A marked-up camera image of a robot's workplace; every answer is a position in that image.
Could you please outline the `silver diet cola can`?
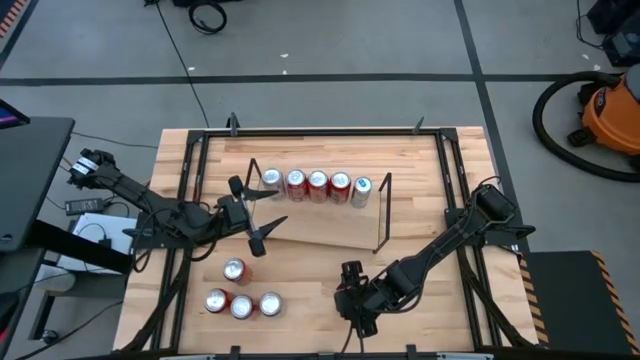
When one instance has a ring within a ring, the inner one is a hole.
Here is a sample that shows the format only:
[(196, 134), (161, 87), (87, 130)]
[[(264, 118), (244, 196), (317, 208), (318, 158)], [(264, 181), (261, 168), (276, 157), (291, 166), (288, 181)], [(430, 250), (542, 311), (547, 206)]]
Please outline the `silver diet cola can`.
[(231, 315), (238, 320), (249, 319), (253, 315), (254, 310), (254, 301), (247, 295), (236, 296), (230, 304)]
[(261, 184), (264, 190), (276, 191), (273, 199), (282, 199), (286, 196), (286, 188), (282, 172), (277, 168), (267, 168), (261, 176)]

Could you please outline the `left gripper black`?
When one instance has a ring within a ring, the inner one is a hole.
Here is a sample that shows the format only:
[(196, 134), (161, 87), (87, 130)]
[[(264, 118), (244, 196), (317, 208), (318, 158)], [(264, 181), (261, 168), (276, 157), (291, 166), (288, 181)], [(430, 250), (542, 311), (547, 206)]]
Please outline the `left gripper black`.
[(277, 190), (253, 190), (245, 187), (237, 175), (230, 177), (228, 184), (234, 197), (225, 195), (217, 200), (221, 215), (220, 237), (225, 238), (240, 232), (247, 232), (251, 254), (254, 257), (262, 257), (266, 254), (264, 241), (288, 217), (282, 216), (261, 227), (256, 227), (244, 201), (258, 201), (278, 195), (279, 192)]

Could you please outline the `hazard striped floor strip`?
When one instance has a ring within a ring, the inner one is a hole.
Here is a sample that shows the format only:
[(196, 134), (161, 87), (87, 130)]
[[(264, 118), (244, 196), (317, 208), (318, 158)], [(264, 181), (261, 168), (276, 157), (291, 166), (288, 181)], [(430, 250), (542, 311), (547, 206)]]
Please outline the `hazard striped floor strip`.
[(0, 0), (0, 39), (5, 39), (31, 0)]

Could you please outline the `monitor screen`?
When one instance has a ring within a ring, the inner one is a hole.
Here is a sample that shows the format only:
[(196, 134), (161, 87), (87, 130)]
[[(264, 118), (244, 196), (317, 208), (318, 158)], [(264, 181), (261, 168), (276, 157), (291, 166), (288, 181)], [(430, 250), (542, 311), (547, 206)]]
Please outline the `monitor screen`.
[(23, 126), (30, 122), (29, 117), (0, 99), (0, 129)]

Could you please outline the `black equipment case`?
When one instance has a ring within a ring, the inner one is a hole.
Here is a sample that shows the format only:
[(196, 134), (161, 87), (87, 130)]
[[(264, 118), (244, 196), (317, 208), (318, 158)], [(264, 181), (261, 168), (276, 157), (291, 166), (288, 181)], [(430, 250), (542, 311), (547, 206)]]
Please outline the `black equipment case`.
[(613, 67), (640, 63), (640, 0), (596, 0), (587, 19)]

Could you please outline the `black desk beam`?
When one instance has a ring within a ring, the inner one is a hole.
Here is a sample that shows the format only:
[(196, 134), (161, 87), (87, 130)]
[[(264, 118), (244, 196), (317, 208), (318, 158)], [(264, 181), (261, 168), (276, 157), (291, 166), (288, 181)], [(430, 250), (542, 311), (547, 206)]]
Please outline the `black desk beam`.
[(44, 221), (36, 220), (26, 237), (25, 245), (53, 251), (108, 270), (128, 274), (133, 257), (91, 242)]

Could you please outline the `black power adapter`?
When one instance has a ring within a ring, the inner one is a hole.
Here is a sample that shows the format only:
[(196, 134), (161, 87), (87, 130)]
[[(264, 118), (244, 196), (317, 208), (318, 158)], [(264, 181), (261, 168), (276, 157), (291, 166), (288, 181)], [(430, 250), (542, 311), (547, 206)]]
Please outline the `black power adapter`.
[(82, 215), (85, 213), (101, 213), (105, 208), (102, 198), (89, 198), (66, 201), (64, 210), (68, 216)]

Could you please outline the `silver blue energy drink can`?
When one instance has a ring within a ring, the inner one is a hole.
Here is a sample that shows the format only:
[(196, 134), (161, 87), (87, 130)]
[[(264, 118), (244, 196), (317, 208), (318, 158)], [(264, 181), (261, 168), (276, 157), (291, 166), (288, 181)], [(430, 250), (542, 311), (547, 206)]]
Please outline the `silver blue energy drink can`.
[(368, 177), (358, 177), (352, 187), (350, 203), (354, 208), (363, 208), (367, 205), (372, 192), (372, 181)]

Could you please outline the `black desk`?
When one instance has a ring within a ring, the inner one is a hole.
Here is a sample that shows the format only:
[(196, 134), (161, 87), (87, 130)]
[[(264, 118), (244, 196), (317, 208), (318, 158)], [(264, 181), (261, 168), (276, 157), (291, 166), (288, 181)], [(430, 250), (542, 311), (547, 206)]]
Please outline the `black desk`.
[(24, 246), (74, 126), (44, 117), (0, 129), (0, 253)]

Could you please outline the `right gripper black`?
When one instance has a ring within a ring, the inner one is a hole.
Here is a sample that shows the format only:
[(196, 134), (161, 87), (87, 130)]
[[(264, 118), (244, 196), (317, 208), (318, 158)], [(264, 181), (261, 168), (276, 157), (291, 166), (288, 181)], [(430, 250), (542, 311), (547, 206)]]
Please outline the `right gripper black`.
[(358, 260), (341, 264), (341, 282), (336, 288), (334, 301), (342, 318), (357, 323), (359, 338), (369, 338), (378, 334), (377, 318), (383, 310), (380, 279), (370, 281), (361, 277), (362, 263)]

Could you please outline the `black mat with hazard stripes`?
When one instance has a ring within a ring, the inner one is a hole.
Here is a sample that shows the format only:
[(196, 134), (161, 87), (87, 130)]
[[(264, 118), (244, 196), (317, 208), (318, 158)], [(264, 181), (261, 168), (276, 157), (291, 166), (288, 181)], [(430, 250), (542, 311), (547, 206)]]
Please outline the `black mat with hazard stripes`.
[(640, 345), (598, 252), (525, 253), (519, 260), (542, 346), (594, 353), (601, 360), (614, 355), (640, 360)]

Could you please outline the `white box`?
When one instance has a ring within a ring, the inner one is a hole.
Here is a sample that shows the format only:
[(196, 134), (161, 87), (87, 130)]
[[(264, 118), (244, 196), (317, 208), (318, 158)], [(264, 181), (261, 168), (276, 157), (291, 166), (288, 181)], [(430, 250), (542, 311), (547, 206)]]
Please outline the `white box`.
[[(108, 239), (111, 241), (110, 248), (112, 250), (129, 255), (131, 253), (131, 242), (133, 238), (125, 234), (124, 230), (133, 229), (135, 226), (136, 220), (133, 218), (87, 213), (80, 216), (72, 233), (96, 244), (101, 240)], [(60, 256), (57, 261), (57, 266), (69, 271), (89, 271), (91, 273), (110, 275), (117, 274), (116, 271), (108, 270), (65, 255)]]

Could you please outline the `black aluminium table frame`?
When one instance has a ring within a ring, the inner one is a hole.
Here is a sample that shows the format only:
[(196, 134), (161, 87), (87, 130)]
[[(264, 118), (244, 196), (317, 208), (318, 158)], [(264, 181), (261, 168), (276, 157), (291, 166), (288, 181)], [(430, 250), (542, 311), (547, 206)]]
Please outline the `black aluminium table frame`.
[[(391, 261), (420, 250), (444, 230), (446, 190), (457, 189), (459, 183), (442, 177), (442, 168), (454, 164), (455, 149), (433, 128), (419, 134), (400, 127), (223, 129), (207, 147), (189, 146), (187, 138), (185, 129), (163, 131), (152, 190), (172, 196), (181, 178), (202, 179), (203, 200), (213, 204), (228, 192), (231, 176), (247, 175), (251, 161), (261, 168), (344, 170), (374, 182), (391, 173), (390, 239), (378, 253), (270, 237), (266, 254), (256, 258), (241, 235), (203, 247), (190, 268), (185, 296), (176, 298), (164, 317), (159, 346), (175, 346), (182, 354), (226, 354), (238, 347), (244, 355), (334, 354), (342, 359), (397, 353), (408, 345), (422, 352), (472, 348), (455, 256), (429, 273), (424, 296), (414, 310), (380, 317), (374, 337), (359, 340), (339, 316), (333, 299), (343, 262), (360, 260), (365, 271), (374, 275)], [(221, 267), (233, 256), (247, 260), (252, 269), (252, 280), (245, 286), (248, 294), (275, 291), (283, 297), (280, 316), (240, 321), (205, 310), (206, 292), (224, 284)]]

